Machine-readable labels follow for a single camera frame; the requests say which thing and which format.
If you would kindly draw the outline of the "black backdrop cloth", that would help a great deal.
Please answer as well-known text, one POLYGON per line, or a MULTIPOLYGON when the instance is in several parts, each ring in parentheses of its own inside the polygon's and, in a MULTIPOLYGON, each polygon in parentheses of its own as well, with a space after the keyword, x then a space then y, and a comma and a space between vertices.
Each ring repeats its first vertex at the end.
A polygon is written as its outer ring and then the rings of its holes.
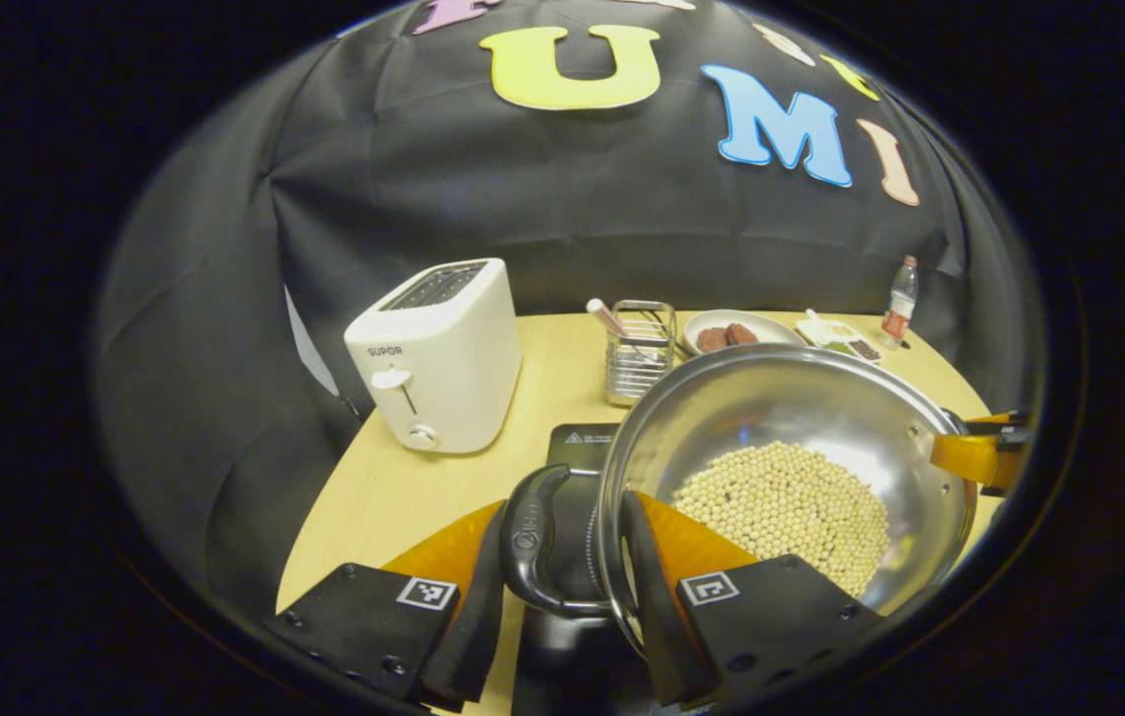
POLYGON ((947 116, 876 60, 720 0, 425 0, 358 23, 166 154, 112 248, 89 344, 126 505, 184 585, 266 612, 374 408, 352 317, 496 257, 518 311, 590 297, 875 314, 993 411, 1040 364, 1020 233, 947 116))

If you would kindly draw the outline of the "clear water bottle red label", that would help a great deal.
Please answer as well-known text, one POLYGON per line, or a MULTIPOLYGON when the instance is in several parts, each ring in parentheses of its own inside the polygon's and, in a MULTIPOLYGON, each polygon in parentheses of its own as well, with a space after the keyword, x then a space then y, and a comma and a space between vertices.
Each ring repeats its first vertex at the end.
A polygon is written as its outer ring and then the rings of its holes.
POLYGON ((889 350, 899 348, 909 331, 918 298, 917 268, 917 259, 906 257, 890 287, 888 308, 881 322, 883 344, 889 350))

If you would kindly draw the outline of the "black induction cooktop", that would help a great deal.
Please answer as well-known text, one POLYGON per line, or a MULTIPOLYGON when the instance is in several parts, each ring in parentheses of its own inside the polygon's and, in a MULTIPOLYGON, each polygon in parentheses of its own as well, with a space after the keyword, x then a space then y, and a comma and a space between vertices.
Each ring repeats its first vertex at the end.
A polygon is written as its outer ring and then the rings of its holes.
MULTIPOLYGON (((557 426, 544 462, 574 471, 552 500, 556 540, 544 575, 575 600, 602 596, 590 561, 598 472, 616 426, 557 426)), ((511 716, 655 716, 658 704, 644 661, 606 618, 567 618, 526 607, 522 617, 511 716)))

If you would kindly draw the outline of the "steel pot with black handles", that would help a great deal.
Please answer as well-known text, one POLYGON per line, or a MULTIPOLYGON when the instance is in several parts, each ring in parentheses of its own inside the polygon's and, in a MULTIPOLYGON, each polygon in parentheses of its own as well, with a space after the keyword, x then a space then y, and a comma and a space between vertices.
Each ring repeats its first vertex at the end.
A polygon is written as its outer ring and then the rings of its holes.
POLYGON ((976 490, 932 465, 938 435, 961 435, 962 419, 893 373, 812 346, 731 346, 681 364, 656 382, 620 423, 598 472, 590 561, 602 596, 562 597, 544 574, 554 551, 552 502, 574 471, 536 469, 513 490, 501 531, 504 584, 526 606, 583 620, 606 618, 636 651, 632 580, 614 544, 614 504, 631 490, 670 498, 726 451, 800 444, 857 475, 896 520, 878 574, 861 599, 892 615, 939 585, 968 549, 976 490))

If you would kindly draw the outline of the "white round plate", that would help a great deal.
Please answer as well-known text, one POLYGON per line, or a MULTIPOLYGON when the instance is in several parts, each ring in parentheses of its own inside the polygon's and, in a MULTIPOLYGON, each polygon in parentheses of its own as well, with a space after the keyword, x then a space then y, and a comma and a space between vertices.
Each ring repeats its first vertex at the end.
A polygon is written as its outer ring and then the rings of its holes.
POLYGON ((702 353, 704 349, 699 348, 699 340, 701 340, 701 335, 704 332, 716 329, 726 332, 731 325, 744 326, 745 330, 756 338, 756 343, 808 344, 803 335, 772 320, 772 317, 748 311, 738 311, 738 308, 712 308, 712 311, 702 311, 693 314, 685 322, 680 344, 683 344, 683 349, 688 353, 702 353))

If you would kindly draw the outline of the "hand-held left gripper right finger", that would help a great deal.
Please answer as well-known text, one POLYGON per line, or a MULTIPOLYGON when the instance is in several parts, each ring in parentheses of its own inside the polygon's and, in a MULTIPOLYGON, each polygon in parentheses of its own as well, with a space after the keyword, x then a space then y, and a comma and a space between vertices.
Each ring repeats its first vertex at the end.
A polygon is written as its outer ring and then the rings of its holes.
POLYGON ((658 702, 784 693, 883 621, 803 558, 754 557, 647 494, 623 495, 620 530, 658 702))

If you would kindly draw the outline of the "white toaster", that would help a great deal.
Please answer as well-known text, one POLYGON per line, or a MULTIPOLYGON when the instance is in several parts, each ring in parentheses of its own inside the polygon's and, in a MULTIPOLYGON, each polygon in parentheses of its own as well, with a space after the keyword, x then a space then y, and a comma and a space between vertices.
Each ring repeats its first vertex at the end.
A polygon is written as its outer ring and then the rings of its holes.
POLYGON ((435 265, 353 317, 343 343, 395 440, 467 454, 494 444, 524 350, 507 265, 435 265))

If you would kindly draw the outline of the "pile of soybeans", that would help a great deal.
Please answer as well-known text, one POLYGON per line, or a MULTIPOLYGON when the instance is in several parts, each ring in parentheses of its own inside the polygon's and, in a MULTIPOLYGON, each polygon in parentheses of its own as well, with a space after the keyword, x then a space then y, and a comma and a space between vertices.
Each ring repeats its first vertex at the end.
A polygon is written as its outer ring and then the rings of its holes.
POLYGON ((888 509, 870 485, 800 444, 726 451, 673 490, 670 505, 759 560, 794 554, 853 597, 889 547, 888 509))

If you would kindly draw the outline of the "white divided dish with beans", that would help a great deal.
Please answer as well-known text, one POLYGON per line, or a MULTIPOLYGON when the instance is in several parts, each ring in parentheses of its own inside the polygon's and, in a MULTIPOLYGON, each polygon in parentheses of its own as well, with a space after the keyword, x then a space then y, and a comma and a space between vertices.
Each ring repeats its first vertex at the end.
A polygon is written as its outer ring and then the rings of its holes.
POLYGON ((884 355, 880 352, 878 344, 872 343, 860 330, 839 320, 829 320, 813 311, 807 311, 806 317, 795 322, 795 330, 808 344, 816 348, 850 355, 870 364, 883 363, 884 355))

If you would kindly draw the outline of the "pink handled utensil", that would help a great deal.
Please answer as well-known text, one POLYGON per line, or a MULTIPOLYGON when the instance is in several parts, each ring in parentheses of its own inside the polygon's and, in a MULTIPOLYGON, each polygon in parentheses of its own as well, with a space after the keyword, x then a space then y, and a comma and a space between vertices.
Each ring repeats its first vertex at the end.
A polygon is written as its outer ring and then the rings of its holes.
POLYGON ((595 317, 595 320, 598 320, 598 322, 602 323, 602 326, 604 326, 604 330, 608 331, 609 335, 614 335, 614 338, 620 339, 631 338, 631 332, 627 330, 627 326, 623 325, 620 317, 616 317, 616 313, 614 313, 612 308, 608 307, 604 299, 600 299, 598 297, 588 299, 588 303, 586 303, 586 312, 590 313, 591 317, 595 317))

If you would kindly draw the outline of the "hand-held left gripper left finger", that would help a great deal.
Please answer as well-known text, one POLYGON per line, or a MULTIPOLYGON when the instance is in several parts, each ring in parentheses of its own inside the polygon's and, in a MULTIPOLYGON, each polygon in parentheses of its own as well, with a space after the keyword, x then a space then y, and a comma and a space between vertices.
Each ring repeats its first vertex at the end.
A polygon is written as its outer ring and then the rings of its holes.
POLYGON ((504 507, 476 509, 381 567, 336 566, 266 629, 374 693, 462 711, 480 701, 500 639, 504 507))

